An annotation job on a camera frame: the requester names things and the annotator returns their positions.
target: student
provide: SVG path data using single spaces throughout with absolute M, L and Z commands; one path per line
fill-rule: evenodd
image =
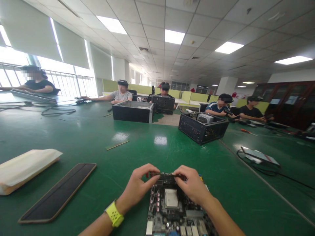
M 262 98 L 260 98 L 260 97 L 249 96 L 247 98 L 247 105 L 240 108 L 241 118 L 266 123 L 267 122 L 266 118 L 263 116 L 263 114 L 260 112 L 260 110 L 255 107 L 259 104 L 259 102 L 261 100 L 262 100 Z
M 168 94 L 168 92 L 169 92 L 169 90 L 170 90 L 170 84 L 169 83 L 166 83 L 166 82 L 162 82 L 161 84 L 160 84 L 160 90 L 161 90 L 161 93 L 159 93 L 159 94 L 156 94 L 156 95 L 160 95 L 160 96 L 167 96 L 167 97 L 170 97 L 170 98 L 174 98 L 173 96 L 171 96 L 171 95 L 169 95 Z
M 55 86 L 47 80 L 46 72 L 41 70 L 40 67 L 29 65 L 20 67 L 20 69 L 23 73 L 27 73 L 31 79 L 19 87 L 0 87 L 0 90 L 19 89 L 32 93 L 53 93 Z
M 118 80 L 117 83 L 118 83 L 119 90 L 112 92 L 110 95 L 107 95 L 105 97 L 100 97 L 100 98 L 89 98 L 86 96 L 82 96 L 81 98 L 84 98 L 86 100 L 91 100 L 91 101 L 110 101 L 114 99 L 114 101 L 111 101 L 113 105 L 117 103 L 121 103 L 123 101 L 127 101 L 127 100 L 132 101 L 132 93 L 127 91 L 128 86 L 129 86 L 127 81 Z
M 231 97 L 231 95 L 226 94 L 226 93 L 222 93 L 217 102 L 211 102 L 206 110 L 205 113 L 208 113 L 210 115 L 214 115 L 214 116 L 226 116 L 228 115 L 231 118 L 235 118 L 236 116 L 233 115 L 229 115 L 227 113 L 224 112 L 224 110 L 228 110 L 227 106 L 233 102 L 233 99 Z
M 118 200 L 111 203 L 111 205 L 115 205 L 119 214 L 125 215 L 143 198 L 145 193 L 159 179 L 160 176 L 156 175 L 150 178 L 147 182 L 143 182 L 141 180 L 142 176 L 149 172 L 160 173 L 159 169 L 151 164 L 146 164 L 133 171 L 123 194 Z M 218 199 L 213 197 L 207 190 L 195 169 L 187 166 L 180 166 L 173 174 L 181 174 L 187 178 L 186 182 L 182 181 L 179 177 L 176 177 L 175 180 L 184 193 L 186 193 L 194 203 L 200 205 L 207 212 L 220 236 L 245 235 L 227 214 Z M 79 236 L 108 236 L 113 230 L 112 224 L 108 214 L 104 212 Z

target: black t-shirt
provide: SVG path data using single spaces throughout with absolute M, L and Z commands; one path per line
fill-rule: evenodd
M 55 86 L 52 82 L 49 82 L 48 80 L 44 79 L 39 83 L 36 83 L 35 80 L 28 80 L 25 85 L 29 87 L 30 89 L 33 90 L 39 90 L 39 89 L 44 89 L 45 86 L 51 86 L 53 89 L 55 89 Z
M 248 115 L 251 117 L 257 117 L 257 118 L 261 118 L 263 117 L 262 113 L 260 112 L 260 110 L 258 108 L 253 108 L 253 109 L 248 109 L 247 106 L 243 106 L 240 108 L 240 114 L 243 113 L 244 115 Z

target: yellow watch strap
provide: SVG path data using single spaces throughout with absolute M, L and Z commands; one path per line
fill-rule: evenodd
M 106 213 L 113 223 L 113 227 L 118 227 L 120 223 L 124 220 L 124 216 L 121 215 L 115 205 L 115 201 L 110 204 L 110 206 L 106 209 Z

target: power cord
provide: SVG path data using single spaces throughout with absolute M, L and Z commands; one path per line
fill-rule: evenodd
M 244 163 L 248 164 L 248 162 L 244 161 L 243 158 L 240 157 L 239 153 L 244 153 L 243 150 L 241 150 L 241 149 L 238 150 L 238 151 L 236 152 L 236 154 L 237 154 L 237 156 L 238 156 Z M 278 172 L 278 171 L 273 171 L 273 170 L 267 170 L 267 169 L 259 168 L 259 167 L 255 166 L 255 163 L 254 163 L 253 161 L 251 161 L 249 164 L 251 165 L 251 167 L 253 167 L 255 170 L 259 171 L 259 172 L 262 173 L 262 174 L 265 174 L 265 175 L 268 175 L 268 176 L 272 176 L 272 177 L 275 177 L 275 176 L 277 176 L 277 175 L 281 175 L 281 176 L 286 177 L 286 178 L 288 178 L 288 179 L 290 179 L 290 180 L 293 180 L 293 181 L 295 181 L 295 182 L 297 182 L 297 183 L 299 183 L 299 184 L 301 184 L 301 185 L 303 185 L 303 186 L 305 186 L 305 187 L 308 187 L 308 188 L 310 188 L 310 189 L 315 190 L 315 188 L 313 188 L 313 187 L 311 187 L 311 186 L 309 186 L 309 185 L 307 185 L 307 184 L 304 184 L 304 183 L 302 183 L 302 182 L 300 182 L 300 181 L 298 181 L 298 180 L 296 180 L 296 179 L 293 179 L 293 178 L 291 178 L 291 177 L 289 177 L 289 176 L 287 176 L 287 175 L 281 174 L 281 173 Z

